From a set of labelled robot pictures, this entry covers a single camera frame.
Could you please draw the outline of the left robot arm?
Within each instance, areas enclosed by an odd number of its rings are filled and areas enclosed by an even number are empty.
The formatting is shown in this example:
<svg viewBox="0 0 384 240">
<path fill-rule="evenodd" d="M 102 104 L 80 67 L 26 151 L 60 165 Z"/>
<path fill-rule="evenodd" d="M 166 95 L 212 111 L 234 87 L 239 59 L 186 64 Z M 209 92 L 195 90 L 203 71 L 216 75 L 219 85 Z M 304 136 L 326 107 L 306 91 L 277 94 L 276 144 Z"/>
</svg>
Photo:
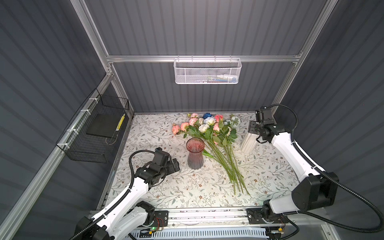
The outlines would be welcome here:
<svg viewBox="0 0 384 240">
<path fill-rule="evenodd" d="M 136 171 L 133 157 L 140 153 L 154 155 Z M 156 148 L 154 151 L 138 150 L 129 157 L 130 184 L 106 207 L 91 218 L 82 218 L 75 229 L 72 240 L 122 240 L 137 227 L 150 227 L 155 217 L 155 207 L 140 199 L 149 190 L 161 184 L 168 175 L 180 171 L 176 158 Z"/>
</svg>

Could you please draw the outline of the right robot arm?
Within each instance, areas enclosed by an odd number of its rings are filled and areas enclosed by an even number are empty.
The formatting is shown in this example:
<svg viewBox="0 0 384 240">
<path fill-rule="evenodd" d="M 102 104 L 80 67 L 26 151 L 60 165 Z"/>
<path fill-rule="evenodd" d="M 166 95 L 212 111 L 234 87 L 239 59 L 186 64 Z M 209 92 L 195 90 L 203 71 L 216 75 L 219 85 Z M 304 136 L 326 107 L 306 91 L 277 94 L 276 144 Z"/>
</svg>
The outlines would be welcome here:
<svg viewBox="0 0 384 240">
<path fill-rule="evenodd" d="M 257 143 L 270 143 L 280 151 L 296 174 L 299 185 L 286 196 L 264 201 L 260 215 L 266 223 L 273 223 L 282 214 L 332 206 L 339 180 L 334 173 L 329 174 L 330 180 L 320 174 L 324 169 L 298 145 L 294 130 L 276 122 L 272 108 L 262 106 L 256 111 L 256 120 L 250 121 L 248 133 L 256 137 Z"/>
</svg>

